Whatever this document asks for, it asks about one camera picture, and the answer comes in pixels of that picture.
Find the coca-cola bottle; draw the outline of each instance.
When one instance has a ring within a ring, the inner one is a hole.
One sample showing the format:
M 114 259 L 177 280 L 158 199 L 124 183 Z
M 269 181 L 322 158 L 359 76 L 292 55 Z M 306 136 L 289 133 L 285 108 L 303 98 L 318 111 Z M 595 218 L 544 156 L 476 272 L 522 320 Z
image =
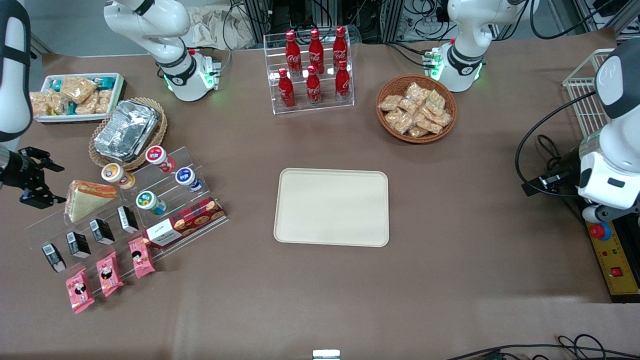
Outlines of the coca-cola bottle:
M 311 44 L 309 44 L 309 61 L 316 67 L 318 74 L 324 74 L 324 48 L 320 42 L 320 31 L 311 29 Z
M 284 102 L 284 107 L 287 110 L 291 110 L 296 107 L 296 96 L 293 94 L 293 83 L 291 79 L 287 77 L 287 69 L 278 69 L 280 74 L 280 80 L 278 81 L 278 88 L 280 89 L 280 97 Z
M 315 108 L 322 102 L 320 79 L 318 79 L 318 75 L 316 75 L 315 66 L 309 65 L 307 70 L 309 71 L 309 77 L 307 78 L 307 97 L 309 99 L 309 105 Z
M 285 36 L 287 37 L 287 47 L 284 53 L 287 57 L 289 73 L 292 78 L 300 78 L 302 77 L 302 60 L 300 59 L 300 47 L 296 43 L 296 34 L 293 30 L 289 30 Z
M 338 62 L 338 73 L 335 75 L 335 99 L 338 102 L 349 100 L 349 72 L 347 72 L 347 60 Z
M 338 26 L 335 29 L 335 41 L 333 42 L 333 71 L 336 73 L 338 62 L 347 60 L 347 41 L 344 39 L 346 29 L 344 26 Z

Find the round wicker basket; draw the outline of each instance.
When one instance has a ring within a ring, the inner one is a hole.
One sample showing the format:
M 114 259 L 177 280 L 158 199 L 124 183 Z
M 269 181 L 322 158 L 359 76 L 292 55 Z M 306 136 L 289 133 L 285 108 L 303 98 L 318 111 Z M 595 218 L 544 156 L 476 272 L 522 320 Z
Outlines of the round wicker basket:
M 153 145 L 160 145 L 164 138 L 164 134 L 166 133 L 166 126 L 167 126 L 166 115 L 164 114 L 164 110 L 162 109 L 162 106 L 160 106 L 160 104 L 158 104 L 155 100 L 147 99 L 146 97 L 134 97 L 133 99 L 131 99 L 131 101 L 135 101 L 140 104 L 150 106 L 156 109 L 158 114 L 160 114 L 160 121 L 158 124 L 156 124 L 156 128 L 154 129 L 154 132 L 151 133 L 150 135 L 151 140 L 149 140 L 147 147 L 150 147 Z M 109 119 L 111 119 L 111 114 L 109 114 L 107 118 L 104 119 L 100 123 L 100 125 L 98 125 L 98 128 L 93 132 L 93 135 L 91 136 L 91 140 L 89 141 L 89 157 L 91 157 L 91 160 L 93 160 L 93 162 L 99 167 L 103 167 L 108 163 L 117 163 L 120 166 L 122 166 L 122 168 L 126 171 L 136 170 L 137 168 L 141 167 L 142 164 L 144 164 L 146 161 L 145 151 L 141 152 L 140 155 L 137 158 L 135 158 L 132 162 L 124 163 L 122 161 L 109 158 L 107 156 L 103 156 L 95 150 L 95 137 L 98 136 L 98 134 L 102 131 L 102 129 L 104 129 L 105 126 L 107 126 Z
M 445 109 L 451 115 L 451 122 L 449 125 L 444 127 L 440 134 L 427 134 L 419 138 L 402 135 L 401 133 L 393 130 L 389 124 L 387 124 L 387 121 L 385 120 L 385 113 L 378 107 L 378 104 L 389 95 L 404 95 L 404 92 L 412 81 L 415 81 L 415 83 L 420 85 L 422 88 L 429 90 L 435 89 L 446 100 Z M 410 143 L 429 143 L 442 138 L 451 131 L 453 126 L 456 124 L 456 119 L 458 118 L 458 107 L 456 106 L 456 100 L 454 99 L 453 94 L 443 84 L 426 75 L 405 74 L 391 79 L 388 83 L 382 86 L 382 89 L 380 89 L 380 92 L 378 93 L 378 101 L 376 101 L 376 113 L 378 114 L 380 124 L 382 124 L 382 126 L 396 138 Z

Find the pink snack package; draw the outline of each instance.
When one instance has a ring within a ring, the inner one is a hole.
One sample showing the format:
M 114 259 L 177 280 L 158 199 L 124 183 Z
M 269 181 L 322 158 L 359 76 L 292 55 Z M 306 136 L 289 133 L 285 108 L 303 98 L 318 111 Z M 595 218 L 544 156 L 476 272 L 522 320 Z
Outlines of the pink snack package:
M 84 271 L 86 268 L 78 271 L 73 277 L 67 279 L 67 291 L 69 292 L 69 300 L 74 314 L 78 314 L 82 310 L 93 304 L 93 294 L 89 288 L 89 279 L 87 279 Z
M 95 264 L 100 275 L 100 287 L 105 297 L 116 291 L 117 288 L 124 285 L 118 274 L 118 261 L 116 260 L 116 252 L 112 252 L 106 258 Z
M 133 268 L 138 278 L 155 271 L 153 258 L 147 246 L 147 241 L 148 240 L 144 238 L 137 238 L 129 242 L 129 250 L 131 250 L 131 257 L 133 258 Z

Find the brown tablecloth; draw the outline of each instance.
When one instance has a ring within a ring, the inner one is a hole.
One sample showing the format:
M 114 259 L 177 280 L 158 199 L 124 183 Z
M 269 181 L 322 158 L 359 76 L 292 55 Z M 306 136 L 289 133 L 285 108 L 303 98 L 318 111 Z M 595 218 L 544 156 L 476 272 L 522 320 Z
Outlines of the brown tablecloth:
M 163 271 L 74 315 L 64 279 L 24 233 L 54 210 L 23 206 L 20 191 L 4 188 L 2 358 L 308 359 L 337 348 L 344 359 L 444 359 L 581 332 L 640 352 L 640 305 L 609 304 L 578 221 L 558 200 L 527 198 L 513 169 L 524 133 L 567 101 L 561 81 L 593 50 L 613 46 L 610 31 L 492 44 L 481 78 L 455 95 L 456 127 L 429 145 L 400 142 L 378 123 L 382 84 L 417 70 L 383 45 L 353 48 L 355 107 L 277 117 L 262 51 L 234 53 L 221 89 L 194 103 L 167 90 L 149 56 L 48 56 L 46 74 L 119 72 L 126 97 L 159 101 L 170 119 L 163 145 L 186 145 L 204 163 L 231 220 L 162 260 Z M 73 179 L 99 180 L 87 153 L 94 129 L 33 124 L 23 137 L 67 168 L 46 174 L 55 193 Z M 562 151 L 580 140 L 571 111 L 541 132 Z M 545 160 L 532 141 L 523 171 L 538 175 Z M 277 242 L 278 175 L 287 167 L 386 173 L 388 245 Z

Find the white tray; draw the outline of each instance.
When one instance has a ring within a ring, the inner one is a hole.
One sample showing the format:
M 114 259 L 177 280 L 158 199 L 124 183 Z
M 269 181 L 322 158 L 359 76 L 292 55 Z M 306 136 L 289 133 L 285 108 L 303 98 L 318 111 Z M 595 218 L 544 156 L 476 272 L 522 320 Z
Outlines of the white tray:
M 389 241 L 388 199 L 383 172 L 286 168 L 273 236 L 282 243 L 382 247 Z
M 96 72 L 93 74 L 69 74 L 69 75 L 49 75 L 44 79 L 42 83 L 41 92 L 51 87 L 51 81 L 61 80 L 65 76 L 79 76 L 81 78 L 116 78 L 116 82 L 113 85 L 111 99 L 109 100 L 109 106 L 107 112 L 102 114 L 89 114 L 89 115 L 44 115 L 34 117 L 37 122 L 44 124 L 69 124 L 75 122 L 96 122 L 107 117 L 107 114 L 113 111 L 120 99 L 120 92 L 122 91 L 122 85 L 124 84 L 124 78 L 117 72 Z

